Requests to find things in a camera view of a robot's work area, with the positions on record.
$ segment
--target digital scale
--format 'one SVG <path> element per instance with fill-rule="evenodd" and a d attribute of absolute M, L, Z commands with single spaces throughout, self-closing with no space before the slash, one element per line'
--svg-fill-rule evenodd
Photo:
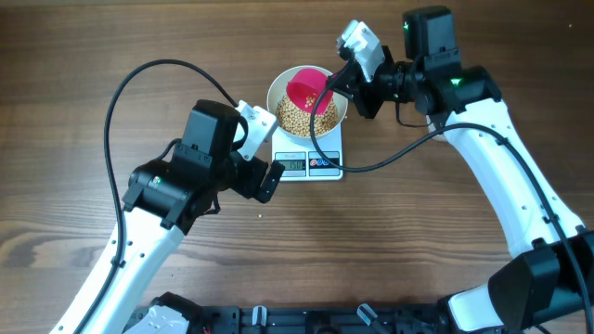
<path fill-rule="evenodd" d="M 292 141 L 280 127 L 272 134 L 272 160 L 285 166 L 280 181 L 332 181 L 342 179 L 342 171 L 321 159 L 311 140 Z M 342 165 L 342 130 L 339 124 L 317 140 L 332 162 Z"/>

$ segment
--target red cup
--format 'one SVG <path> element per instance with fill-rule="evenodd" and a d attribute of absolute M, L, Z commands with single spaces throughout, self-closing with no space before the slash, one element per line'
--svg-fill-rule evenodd
<path fill-rule="evenodd" d="M 314 109 L 314 104 L 306 107 L 308 97 L 317 99 L 326 88 L 326 74 L 315 69 L 303 69 L 297 72 L 287 84 L 287 96 L 295 106 L 309 113 Z M 317 106 L 316 115 L 323 115 L 332 100 L 334 92 L 328 91 Z"/>

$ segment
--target wood grain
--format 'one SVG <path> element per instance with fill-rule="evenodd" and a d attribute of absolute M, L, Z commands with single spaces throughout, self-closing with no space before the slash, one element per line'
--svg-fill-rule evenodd
<path fill-rule="evenodd" d="M 52 328 L 106 243 L 114 213 L 103 122 L 129 71 L 156 58 L 183 59 L 235 99 L 265 106 L 268 86 L 287 68 L 341 67 L 334 41 L 350 19 L 364 20 L 395 58 L 404 58 L 400 15 L 430 3 L 0 9 L 0 333 Z M 455 13 L 464 64 L 490 71 L 543 173 L 594 227 L 591 2 L 445 5 Z M 223 101 L 195 73 L 169 66 L 126 88 L 111 131 L 121 193 L 137 165 L 182 134 L 199 98 Z M 412 106 L 403 117 L 422 120 Z M 382 160 L 424 131 L 398 127 L 392 106 L 375 121 L 350 108 L 345 162 Z M 269 160 L 270 146 L 259 156 Z M 510 259 L 470 169 L 438 142 L 341 182 L 282 184 L 266 205 L 230 192 L 221 203 L 220 215 L 194 224 L 143 302 L 167 290 L 204 305 L 433 302 L 484 283 Z M 548 327 L 582 333 L 583 315 Z"/>

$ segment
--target bowl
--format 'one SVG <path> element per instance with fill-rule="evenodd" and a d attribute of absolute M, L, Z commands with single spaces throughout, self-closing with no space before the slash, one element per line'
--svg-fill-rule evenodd
<path fill-rule="evenodd" d="M 277 79 L 275 79 L 275 81 L 272 82 L 272 84 L 270 85 L 270 89 L 268 89 L 268 97 L 266 99 L 266 105 L 268 107 L 268 112 L 271 112 L 271 113 L 277 115 L 278 102 L 280 102 L 280 100 L 285 95 L 287 95 L 287 84 L 295 76 L 295 74 L 297 74 L 298 71 L 303 70 L 303 69 L 315 69 L 315 70 L 323 72 L 326 75 L 332 74 L 331 71 L 322 69 L 318 66 L 311 66 L 311 65 L 297 66 L 297 67 L 294 67 L 292 69 L 288 69 L 288 70 L 282 72 L 277 77 Z M 346 115 L 346 108 L 348 107 L 349 100 L 346 97 L 341 96 L 339 94 L 334 94 L 332 99 L 334 100 L 334 104 L 336 104 L 336 108 L 338 109 L 338 122 L 336 123 L 336 125 L 334 125 L 334 127 L 330 131 L 326 132 L 323 135 L 317 135 L 316 139 L 318 139 L 318 140 L 329 135 L 330 133 L 332 133 L 332 131 L 336 131 L 336 129 L 341 125 L 342 120 L 344 120 L 344 116 Z M 308 136 L 294 135 L 294 134 L 290 133 L 289 131 L 286 131 L 285 129 L 283 129 L 280 126 L 277 128 L 277 131 L 280 131 L 283 134 L 285 134 L 289 138 L 289 140 L 294 143 L 299 144 L 299 143 L 305 143 L 305 142 L 312 141 L 309 135 Z"/>

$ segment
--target pink bowl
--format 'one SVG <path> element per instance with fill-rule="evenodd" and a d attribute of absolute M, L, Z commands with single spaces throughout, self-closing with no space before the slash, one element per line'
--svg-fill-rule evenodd
<path fill-rule="evenodd" d="M 314 105 L 305 106 L 308 97 L 318 98 L 324 88 L 326 88 L 326 74 L 315 69 L 303 69 L 297 72 L 287 84 L 287 96 L 295 106 L 309 113 L 314 109 Z M 319 103 L 316 115 L 323 115 L 332 100 L 334 92 L 328 91 Z"/>

